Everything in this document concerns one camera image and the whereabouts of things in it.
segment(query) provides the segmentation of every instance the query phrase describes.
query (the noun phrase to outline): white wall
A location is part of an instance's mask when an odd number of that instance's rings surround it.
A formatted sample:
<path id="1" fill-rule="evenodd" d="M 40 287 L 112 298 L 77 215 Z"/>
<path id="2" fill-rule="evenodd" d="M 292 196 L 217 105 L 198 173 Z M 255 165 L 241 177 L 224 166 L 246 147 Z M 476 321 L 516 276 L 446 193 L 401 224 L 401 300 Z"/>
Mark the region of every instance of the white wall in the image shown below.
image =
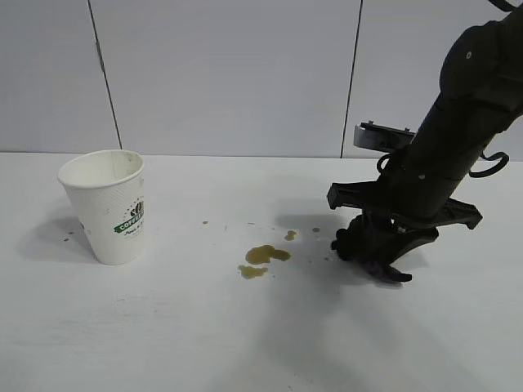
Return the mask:
<path id="1" fill-rule="evenodd" d="M 93 0 L 123 147 L 339 157 L 360 0 Z"/>
<path id="2" fill-rule="evenodd" d="M 0 151 L 118 148 L 85 0 L 2 0 L 0 56 Z"/>
<path id="3" fill-rule="evenodd" d="M 438 95 L 452 44 L 466 28 L 505 15 L 487 0 L 364 0 L 344 156 L 379 155 L 352 145 L 361 122 L 416 131 Z M 523 160 L 523 121 L 487 149 L 499 150 Z"/>

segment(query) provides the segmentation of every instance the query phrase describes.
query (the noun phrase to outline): black cable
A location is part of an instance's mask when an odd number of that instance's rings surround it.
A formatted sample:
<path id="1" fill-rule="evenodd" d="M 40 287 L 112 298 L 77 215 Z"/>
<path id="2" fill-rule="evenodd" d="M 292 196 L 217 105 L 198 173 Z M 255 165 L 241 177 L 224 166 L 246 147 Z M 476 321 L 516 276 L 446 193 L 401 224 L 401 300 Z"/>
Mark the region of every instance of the black cable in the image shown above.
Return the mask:
<path id="1" fill-rule="evenodd" d="M 346 122 L 349 118 L 349 107 L 351 106 L 351 94 L 352 94 L 352 82 L 354 82 L 354 72 L 356 65 L 356 54 L 358 53 L 358 41 L 360 40 L 360 28 L 361 28 L 361 14 L 363 12 L 363 0 L 360 0 L 360 11 L 358 13 L 358 25 L 356 26 L 356 37 L 354 41 L 354 51 L 352 52 L 352 65 L 351 65 L 351 78 L 349 81 L 349 92 L 346 98 L 346 112 L 345 112 L 345 122 L 343 123 L 343 133 L 342 133 L 342 151 L 340 153 L 340 158 L 343 158 L 343 151 L 345 149 L 345 138 L 346 138 Z"/>
<path id="2" fill-rule="evenodd" d="M 512 12 L 517 7 L 513 6 L 510 2 L 507 2 L 505 0 L 489 0 L 492 4 L 494 4 L 498 9 L 500 9 L 503 12 Z"/>
<path id="3" fill-rule="evenodd" d="M 507 166 L 508 160 L 510 159 L 506 153 L 496 153 L 494 155 L 490 155 L 489 157 L 486 157 L 485 154 L 482 153 L 481 157 L 485 161 L 497 161 L 498 159 L 500 159 L 500 161 L 497 165 L 491 167 L 490 169 L 484 171 L 470 171 L 468 174 L 472 178 L 485 178 L 492 176 Z"/>
<path id="4" fill-rule="evenodd" d="M 96 50 L 98 52 L 98 60 L 100 61 L 100 68 L 101 68 L 102 74 L 104 75 L 105 89 L 107 90 L 107 98 L 109 99 L 109 107 L 111 109 L 111 113 L 113 114 L 113 122 L 114 122 L 114 128 L 116 129 L 116 136 L 118 137 L 118 144 L 120 146 L 120 149 L 123 149 L 122 137 L 120 136 L 120 129 L 118 127 L 118 121 L 116 120 L 116 113 L 114 112 L 113 96 L 111 95 L 111 90 L 109 88 L 109 79 L 107 78 L 107 69 L 105 68 L 104 58 L 101 55 L 100 39 L 98 39 L 98 30 L 96 30 L 95 16 L 92 12 L 91 0 L 87 0 L 87 7 L 89 9 L 89 15 L 91 17 L 92 31 L 95 35 L 95 45 L 96 45 Z"/>

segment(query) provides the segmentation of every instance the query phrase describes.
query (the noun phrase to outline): spilled coffee puddle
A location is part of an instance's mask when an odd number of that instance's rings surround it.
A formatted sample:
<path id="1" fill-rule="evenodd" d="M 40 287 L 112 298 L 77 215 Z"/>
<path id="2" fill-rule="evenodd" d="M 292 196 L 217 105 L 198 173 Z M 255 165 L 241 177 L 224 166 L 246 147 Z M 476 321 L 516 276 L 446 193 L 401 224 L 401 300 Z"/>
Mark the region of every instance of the spilled coffee puddle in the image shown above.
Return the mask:
<path id="1" fill-rule="evenodd" d="M 287 232 L 287 235 L 285 236 L 285 239 L 287 241 L 294 241 L 294 238 L 296 237 L 296 234 L 297 234 L 297 232 L 295 232 L 294 230 L 289 230 Z"/>
<path id="2" fill-rule="evenodd" d="M 263 245 L 262 247 L 254 247 L 245 255 L 245 260 L 250 265 L 261 265 L 269 264 L 271 259 L 287 261 L 291 258 L 291 254 L 281 249 L 275 249 L 272 245 Z M 268 269 L 264 268 L 255 268 L 248 265 L 240 265 L 238 270 L 241 272 L 242 276 L 246 279 L 257 278 L 263 276 Z"/>
<path id="3" fill-rule="evenodd" d="M 287 261 L 290 258 L 289 252 L 275 249 L 272 245 L 254 247 L 245 255 L 245 260 L 252 265 L 269 264 L 270 259 Z"/>
<path id="4" fill-rule="evenodd" d="M 252 279 L 252 278 L 257 278 L 259 276 L 263 276 L 263 274 L 265 272 L 267 272 L 269 269 L 268 268 L 254 268 L 254 267 L 249 267 L 247 265 L 239 265 L 238 270 L 241 271 L 242 276 L 244 278 Z"/>

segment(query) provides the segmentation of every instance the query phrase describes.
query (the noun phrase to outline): cup rim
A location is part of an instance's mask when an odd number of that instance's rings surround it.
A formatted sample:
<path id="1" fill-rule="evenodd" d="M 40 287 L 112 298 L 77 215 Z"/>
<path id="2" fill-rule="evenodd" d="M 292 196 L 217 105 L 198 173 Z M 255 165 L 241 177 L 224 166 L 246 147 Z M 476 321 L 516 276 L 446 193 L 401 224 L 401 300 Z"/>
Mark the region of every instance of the cup rim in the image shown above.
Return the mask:
<path id="1" fill-rule="evenodd" d="M 68 182 L 68 181 L 65 181 L 65 180 L 63 180 L 61 178 L 61 176 L 63 174 L 63 171 L 70 164 L 73 164 L 74 162 L 76 162 L 76 161 L 78 161 L 80 159 L 83 159 L 85 157 L 89 157 L 91 155 L 98 155 L 98 154 L 104 154 L 104 153 L 122 153 L 122 154 L 128 153 L 128 154 L 133 154 L 133 155 L 137 156 L 140 159 L 140 162 L 141 162 L 140 167 L 138 168 L 138 170 L 136 170 L 131 175 L 126 176 L 126 177 L 124 177 L 124 178 L 122 178 L 120 180 L 112 181 L 112 182 L 109 182 L 109 183 L 100 183 L 100 184 L 94 184 L 94 185 L 82 185 L 82 184 L 75 184 L 74 182 Z M 67 187 L 70 187 L 70 188 L 75 188 L 75 189 L 102 189 L 102 188 L 108 188 L 108 187 L 114 186 L 114 185 L 119 185 L 119 184 L 122 184 L 124 182 L 129 181 L 129 180 L 132 180 L 133 178 L 135 178 L 136 176 L 139 176 L 140 173 L 143 172 L 144 165 L 145 165 L 145 163 L 144 163 L 143 157 L 139 153 L 137 153 L 136 151 L 130 151 L 128 149 L 102 149 L 100 151 L 93 151 L 92 153 L 83 154 L 83 155 L 80 155 L 79 157 L 71 159 L 70 161 L 65 163 L 60 168 L 60 170 L 58 171 L 57 179 L 63 186 L 67 186 Z"/>

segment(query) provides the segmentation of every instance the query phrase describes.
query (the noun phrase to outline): green label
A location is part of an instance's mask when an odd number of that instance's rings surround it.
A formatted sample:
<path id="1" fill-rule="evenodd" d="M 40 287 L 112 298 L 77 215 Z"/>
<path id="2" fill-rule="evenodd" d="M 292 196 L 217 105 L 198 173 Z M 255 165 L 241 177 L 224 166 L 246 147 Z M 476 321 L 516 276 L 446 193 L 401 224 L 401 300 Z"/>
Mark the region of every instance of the green label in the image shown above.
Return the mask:
<path id="1" fill-rule="evenodd" d="M 121 225 L 118 225 L 114 228 L 114 231 L 116 233 L 122 233 L 125 229 L 128 229 L 135 225 L 144 215 L 143 210 L 139 211 L 135 216 L 133 216 L 131 219 L 127 220 L 126 222 L 123 222 Z"/>

